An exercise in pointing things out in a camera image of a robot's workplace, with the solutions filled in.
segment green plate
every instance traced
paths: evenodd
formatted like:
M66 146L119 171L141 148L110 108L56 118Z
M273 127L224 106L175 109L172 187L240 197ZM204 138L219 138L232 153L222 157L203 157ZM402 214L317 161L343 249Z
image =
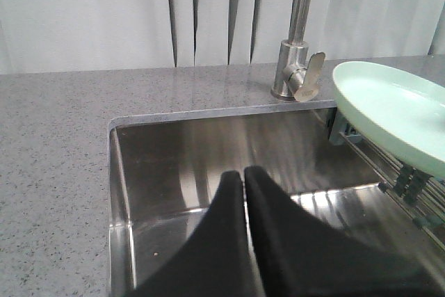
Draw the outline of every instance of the green plate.
M336 66L332 76L337 106L359 132L405 163L445 178L444 87L358 61Z

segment sink basin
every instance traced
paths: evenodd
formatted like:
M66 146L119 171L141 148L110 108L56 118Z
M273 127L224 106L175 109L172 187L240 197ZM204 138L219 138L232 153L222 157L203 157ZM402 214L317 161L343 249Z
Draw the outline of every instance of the sink basin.
M313 215L365 243L416 257L437 277L443 253L378 190L377 175L349 147L331 145L327 112L207 118L197 111L116 122L109 136L109 296L137 287L174 255L205 214L222 172L251 165L263 166ZM251 260L261 296L253 253Z

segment quartz countertop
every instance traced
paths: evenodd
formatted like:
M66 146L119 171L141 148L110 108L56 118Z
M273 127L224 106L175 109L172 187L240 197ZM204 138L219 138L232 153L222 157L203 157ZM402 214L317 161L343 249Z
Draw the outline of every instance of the quartz countertop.
M445 86L445 56L367 61ZM325 62L320 94L301 104L270 95L275 64L0 76L0 296L106 295L112 119L331 107L341 62Z

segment dish rack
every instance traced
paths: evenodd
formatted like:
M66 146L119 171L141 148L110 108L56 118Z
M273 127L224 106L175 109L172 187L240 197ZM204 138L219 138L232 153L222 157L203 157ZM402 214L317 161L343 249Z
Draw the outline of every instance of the dish rack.
M445 180L403 163L361 135L337 109L327 115L333 145L347 144L378 175L386 193L443 251L445 251Z

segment vertical blind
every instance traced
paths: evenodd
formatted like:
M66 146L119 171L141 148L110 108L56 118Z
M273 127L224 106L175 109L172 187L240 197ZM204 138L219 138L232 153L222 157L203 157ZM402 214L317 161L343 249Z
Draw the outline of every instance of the vertical blind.
M445 0L312 0L327 58L445 52ZM273 63L292 0L0 0L0 73Z

